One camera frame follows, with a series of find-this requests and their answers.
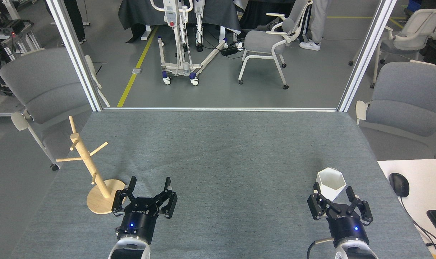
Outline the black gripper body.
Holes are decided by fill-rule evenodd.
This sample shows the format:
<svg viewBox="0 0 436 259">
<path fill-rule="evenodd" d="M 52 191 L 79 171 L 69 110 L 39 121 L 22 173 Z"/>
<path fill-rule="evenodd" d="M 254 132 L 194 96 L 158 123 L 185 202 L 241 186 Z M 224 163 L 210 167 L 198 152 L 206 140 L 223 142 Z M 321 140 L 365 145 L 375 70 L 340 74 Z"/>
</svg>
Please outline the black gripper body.
<svg viewBox="0 0 436 259">
<path fill-rule="evenodd" d="M 149 245 L 152 242 L 155 224 L 159 216 L 159 207 L 154 198 L 136 198 L 124 209 L 124 218 L 121 226 L 116 228 L 118 240 L 133 237 L 140 239 Z"/>
<path fill-rule="evenodd" d="M 360 216 L 354 211 L 347 214 L 347 207 L 340 207 L 339 210 L 340 213 L 332 208 L 326 211 L 331 237 L 334 238 L 334 247 L 337 248 L 344 240 L 360 240 L 369 244 Z"/>
</svg>

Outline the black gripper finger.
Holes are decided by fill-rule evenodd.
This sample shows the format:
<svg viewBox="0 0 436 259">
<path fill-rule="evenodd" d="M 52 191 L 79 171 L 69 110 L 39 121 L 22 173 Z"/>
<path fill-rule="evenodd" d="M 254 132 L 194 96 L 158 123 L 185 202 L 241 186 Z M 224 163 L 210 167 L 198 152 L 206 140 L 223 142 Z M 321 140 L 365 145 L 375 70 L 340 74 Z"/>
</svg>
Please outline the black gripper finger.
<svg viewBox="0 0 436 259">
<path fill-rule="evenodd" d="M 128 197 L 131 203 L 137 207 L 136 198 L 133 196 L 133 190 L 136 185 L 136 176 L 132 176 L 128 187 L 123 188 L 122 190 L 116 190 L 115 197 L 113 200 L 112 213 L 114 216 L 121 216 L 121 211 L 123 210 L 122 204 L 124 202 L 124 198 Z"/>
<path fill-rule="evenodd" d="M 314 183 L 313 190 L 314 193 L 308 198 L 308 206 L 314 220 L 319 220 L 320 216 L 325 214 L 329 209 L 339 213 L 339 208 L 331 200 L 322 195 L 318 182 Z"/>
<path fill-rule="evenodd" d="M 154 197 L 157 208 L 155 215 L 164 214 L 165 218 L 172 218 L 177 199 L 177 194 L 171 187 L 171 179 L 167 177 L 164 190 Z"/>
<path fill-rule="evenodd" d="M 350 206 L 346 209 L 346 215 L 351 215 L 355 208 L 359 208 L 361 219 L 365 222 L 368 222 L 367 225 L 372 223 L 373 216 L 369 207 L 369 203 L 366 200 L 361 200 L 357 195 L 355 195 L 351 186 L 347 187 L 346 194 L 351 202 Z"/>
</svg>

